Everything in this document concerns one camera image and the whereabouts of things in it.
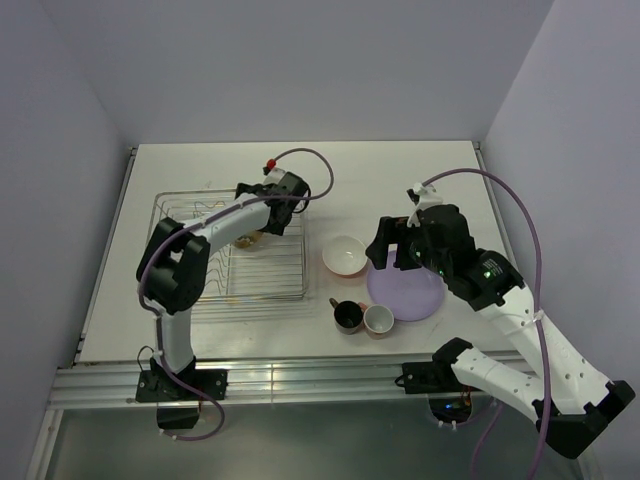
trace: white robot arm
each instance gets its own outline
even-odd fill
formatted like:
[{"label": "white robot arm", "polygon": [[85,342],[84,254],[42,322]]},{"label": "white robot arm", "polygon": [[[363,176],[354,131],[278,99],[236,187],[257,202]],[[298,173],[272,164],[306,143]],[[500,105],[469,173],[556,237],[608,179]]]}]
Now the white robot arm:
[{"label": "white robot arm", "polygon": [[442,276],[449,290],[494,325],[535,371],[527,376],[492,360],[455,338],[441,347],[420,374],[405,376],[407,393],[483,390],[510,405],[540,428],[543,368],[535,322],[542,322],[549,355],[552,412],[546,441],[576,458],[635,398],[624,381],[612,381],[571,345],[544,312],[534,312],[533,295],[501,254],[476,248],[465,217],[442,205],[433,188],[410,190],[410,217],[382,217],[367,256],[385,268],[389,245],[397,245],[395,268],[425,267]]},{"label": "white robot arm", "polygon": [[[161,313],[162,327],[162,351],[158,345],[152,370],[162,372],[160,357],[164,357],[169,370],[189,383],[189,377],[195,371],[191,308],[204,290],[209,258],[225,245],[253,231],[282,235],[299,201],[272,197],[303,197],[310,192],[307,183],[293,173],[275,167],[266,173],[262,184],[238,185],[236,200],[226,207],[231,210],[235,207],[235,211],[177,239],[151,267],[144,295]],[[138,266],[138,281],[141,281],[149,259],[165,240],[177,231],[192,228],[200,222],[201,219],[185,223],[171,218],[161,220]],[[175,387],[170,379],[167,386]]]}]

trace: white bowl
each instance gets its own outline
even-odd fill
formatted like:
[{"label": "white bowl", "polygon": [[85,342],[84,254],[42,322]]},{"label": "white bowl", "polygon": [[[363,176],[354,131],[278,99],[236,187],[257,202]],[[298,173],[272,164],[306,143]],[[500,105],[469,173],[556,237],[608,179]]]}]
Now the white bowl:
[{"label": "white bowl", "polygon": [[322,261],[336,275],[349,276],[360,272],[367,264],[365,246],[357,238],[340,235],[322,249]]}]

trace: white table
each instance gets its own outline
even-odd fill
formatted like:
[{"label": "white table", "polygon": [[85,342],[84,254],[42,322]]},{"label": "white table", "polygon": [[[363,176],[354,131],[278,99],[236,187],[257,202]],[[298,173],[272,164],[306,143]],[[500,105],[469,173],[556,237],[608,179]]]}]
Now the white table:
[{"label": "white table", "polygon": [[[458,167],[478,168],[471,142],[238,143],[140,146],[117,219],[94,301],[87,315],[82,362],[135,359],[154,345],[153,322],[137,303],[135,270],[148,234],[154,198],[160,192],[234,188],[259,183],[266,159],[295,146],[322,152],[336,175],[332,193],[308,210],[309,292],[296,315],[207,323],[192,328],[199,358],[299,358],[433,353],[459,336],[489,351],[513,350],[464,302],[447,293],[429,319],[399,324],[392,335],[371,340],[346,336],[333,325],[328,298],[369,302],[365,277],[340,279],[322,265],[323,244],[337,234],[370,243],[381,216],[407,215],[406,190],[417,181]],[[327,185],[324,165],[298,153],[281,166],[301,175],[319,192]],[[477,175],[440,180],[438,193],[467,217],[478,246],[505,252],[484,181]]]}]

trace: dish rack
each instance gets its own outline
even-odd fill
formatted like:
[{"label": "dish rack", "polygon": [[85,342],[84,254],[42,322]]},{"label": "dish rack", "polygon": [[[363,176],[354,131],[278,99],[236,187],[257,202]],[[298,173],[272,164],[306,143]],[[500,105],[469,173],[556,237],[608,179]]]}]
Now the dish rack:
[{"label": "dish rack", "polygon": [[[235,190],[160,193],[154,201],[147,241],[162,218],[184,222],[209,216],[234,199]],[[293,215],[281,237],[265,233],[248,248],[229,244],[213,254],[196,308],[233,305],[237,312],[238,305],[300,300],[307,288],[306,216],[302,213]]]}]

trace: cup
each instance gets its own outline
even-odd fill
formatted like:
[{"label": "cup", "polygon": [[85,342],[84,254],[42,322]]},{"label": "cup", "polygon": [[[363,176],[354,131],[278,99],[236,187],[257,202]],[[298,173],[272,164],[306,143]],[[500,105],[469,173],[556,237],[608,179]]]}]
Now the cup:
[{"label": "cup", "polygon": [[334,298],[330,298],[329,302],[333,306],[333,319],[335,320],[336,328],[345,335],[356,333],[362,326],[364,318],[360,305],[351,300],[338,302]]},{"label": "cup", "polygon": [[371,305],[364,312],[363,323],[369,336],[378,340],[389,334],[395,319],[393,312],[384,305]]}]

